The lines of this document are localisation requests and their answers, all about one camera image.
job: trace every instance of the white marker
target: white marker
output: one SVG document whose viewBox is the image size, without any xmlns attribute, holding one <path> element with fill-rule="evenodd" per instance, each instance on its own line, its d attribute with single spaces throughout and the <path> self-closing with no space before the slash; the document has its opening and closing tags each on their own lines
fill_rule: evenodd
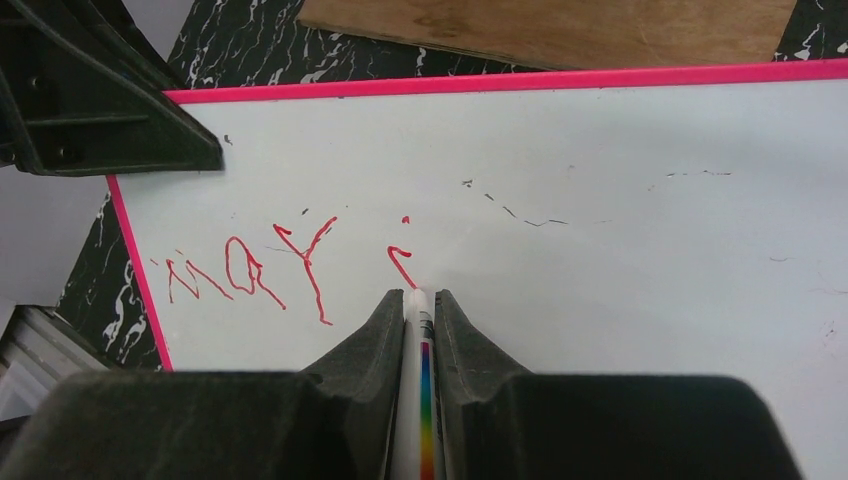
<svg viewBox="0 0 848 480">
<path fill-rule="evenodd" d="M 435 304 L 423 290 L 404 298 L 406 327 L 391 478 L 444 479 L 433 347 Z"/>
</svg>

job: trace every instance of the pink tape edge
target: pink tape edge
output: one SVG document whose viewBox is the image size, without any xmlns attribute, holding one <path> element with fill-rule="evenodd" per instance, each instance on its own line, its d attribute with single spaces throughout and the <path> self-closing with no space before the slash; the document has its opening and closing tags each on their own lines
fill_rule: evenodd
<svg viewBox="0 0 848 480">
<path fill-rule="evenodd" d="M 569 72 L 401 78 L 263 87 L 172 90 L 174 102 L 218 103 L 375 95 L 465 93 L 574 88 L 657 87 L 848 78 L 848 59 L 705 67 L 581 70 Z"/>
<path fill-rule="evenodd" d="M 159 324 L 159 316 L 156 314 L 156 306 L 153 303 L 153 296 L 150 294 L 150 286 L 147 283 L 147 277 L 144 275 L 144 263 L 141 261 L 141 255 L 139 255 L 138 246 L 135 243 L 132 227 L 130 227 L 130 217 L 127 214 L 126 204 L 124 204 L 124 197 L 121 195 L 118 178 L 115 175 L 107 175 L 106 182 L 109 184 L 109 191 L 112 193 L 112 203 L 115 206 L 115 213 L 118 215 L 118 224 L 120 224 L 121 231 L 124 233 L 127 250 L 130 252 L 130 261 L 135 272 L 136 283 L 138 283 L 138 288 L 141 290 L 141 300 L 147 309 L 147 319 L 153 331 L 153 342 L 156 344 L 156 349 L 159 350 L 162 368 L 171 372 L 174 370 L 174 366 L 171 363 L 171 354 L 168 352 L 165 334 L 162 332 L 162 326 Z"/>
</svg>

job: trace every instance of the red handwriting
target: red handwriting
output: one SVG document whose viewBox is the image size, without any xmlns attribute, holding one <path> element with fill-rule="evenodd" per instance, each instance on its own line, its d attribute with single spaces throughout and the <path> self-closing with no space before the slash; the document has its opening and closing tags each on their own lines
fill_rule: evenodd
<svg viewBox="0 0 848 480">
<path fill-rule="evenodd" d="M 197 268 L 193 263 L 191 263 L 191 260 L 186 260 L 185 269 L 186 269 L 186 272 L 188 272 L 188 274 L 191 276 L 191 279 L 194 283 L 194 288 L 192 288 L 188 283 L 186 283 L 185 280 L 183 280 L 182 278 L 180 278 L 179 275 L 177 275 L 177 272 L 174 271 L 174 261 L 173 260 L 168 258 L 168 259 L 165 260 L 165 264 L 168 266 L 168 298 L 171 300 L 171 303 L 174 303 L 173 283 L 174 283 L 175 278 L 189 292 L 191 292 L 191 294 L 194 296 L 194 298 L 196 298 L 198 300 L 200 299 L 200 285 L 197 284 L 197 277 L 195 276 L 195 272 L 198 275 L 200 275 L 201 277 L 203 277 L 204 279 L 206 279 L 206 281 L 209 282 L 210 284 L 212 284 L 213 287 L 218 289 L 218 291 L 221 292 L 221 295 L 223 295 L 224 297 L 226 297 L 230 300 L 233 299 L 232 295 L 227 293 L 220 285 L 218 285 L 217 282 L 215 282 L 215 280 L 212 280 L 212 278 L 209 275 L 207 275 L 205 272 L 203 272 L 202 270 Z"/>
<path fill-rule="evenodd" d="M 309 244 L 309 248 L 306 249 L 305 252 L 301 252 L 297 247 L 294 246 L 294 243 L 289 240 L 288 235 L 291 235 L 291 230 L 286 230 L 285 228 L 274 224 L 274 231 L 277 232 L 277 235 L 280 236 L 280 240 L 283 241 L 288 247 L 303 260 L 303 268 L 306 270 L 306 276 L 309 277 L 309 282 L 312 284 L 312 290 L 315 291 L 315 303 L 318 305 L 318 319 L 321 323 L 326 325 L 332 325 L 331 322 L 327 321 L 326 315 L 324 313 L 324 302 L 321 301 L 321 289 L 318 288 L 318 282 L 315 281 L 315 275 L 312 273 L 312 252 L 315 251 L 315 246 L 318 245 L 318 242 L 321 241 L 321 236 L 327 233 L 332 227 L 333 223 L 338 220 L 338 217 L 333 217 L 327 220 L 327 223 L 324 224 L 317 232 L 315 232 L 315 236 L 312 237 L 312 243 Z"/>
<path fill-rule="evenodd" d="M 230 245 L 233 242 L 238 243 L 239 247 L 241 247 L 242 252 L 244 252 L 245 261 L 247 262 L 247 277 L 250 279 L 250 287 L 244 287 L 242 285 L 237 285 L 235 280 L 233 279 L 232 273 L 232 257 L 230 256 Z M 259 286 L 260 289 L 265 291 L 271 298 L 277 302 L 277 305 L 280 306 L 283 310 L 286 309 L 286 304 L 280 300 L 280 297 L 277 296 L 270 288 L 265 286 L 262 283 L 262 267 L 263 265 L 256 261 L 256 258 L 250 252 L 250 249 L 247 248 L 247 245 L 238 238 L 238 237 L 230 237 L 227 240 L 227 243 L 224 245 L 224 258 L 226 260 L 226 269 L 227 269 L 227 279 L 230 281 L 230 285 L 233 286 L 236 290 L 241 290 L 246 292 L 248 295 L 253 295 L 256 293 L 256 287 Z"/>
<path fill-rule="evenodd" d="M 389 254 L 389 258 L 392 260 L 392 263 L 395 264 L 395 268 L 398 269 L 398 272 L 400 272 L 400 275 L 403 277 L 404 280 L 406 280 L 406 283 L 408 283 L 409 286 L 412 287 L 412 288 L 418 288 L 417 286 L 415 286 L 415 282 L 413 282 L 412 279 L 409 278 L 409 274 L 406 273 L 406 269 L 403 268 L 403 265 L 401 265 L 400 262 L 398 261 L 398 259 L 395 258 L 395 253 L 399 253 L 401 256 L 404 256 L 406 258 L 411 257 L 412 254 L 407 252 L 407 251 L 401 250 L 398 247 L 389 247 L 389 248 L 386 249 L 386 251 Z"/>
</svg>

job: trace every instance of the rainbow stripe on marker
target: rainbow stripe on marker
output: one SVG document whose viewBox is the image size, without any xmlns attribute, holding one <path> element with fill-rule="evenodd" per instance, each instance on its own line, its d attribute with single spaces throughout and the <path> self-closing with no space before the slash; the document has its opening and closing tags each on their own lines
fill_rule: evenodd
<svg viewBox="0 0 848 480">
<path fill-rule="evenodd" d="M 430 344 L 421 342 L 421 480 L 435 478 L 433 465 L 433 378 L 430 374 Z"/>
</svg>

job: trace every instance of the marble countertop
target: marble countertop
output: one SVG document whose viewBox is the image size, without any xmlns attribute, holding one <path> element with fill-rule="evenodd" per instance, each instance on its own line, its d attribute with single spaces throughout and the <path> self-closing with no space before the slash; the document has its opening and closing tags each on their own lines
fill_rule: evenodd
<svg viewBox="0 0 848 480">
<path fill-rule="evenodd" d="M 529 72 L 529 68 L 299 25 L 302 0 L 196 0 L 169 64 L 189 88 Z M 848 2 L 799 0 L 775 61 L 848 58 Z M 111 198 L 57 313 L 106 357 L 161 369 Z"/>
</svg>

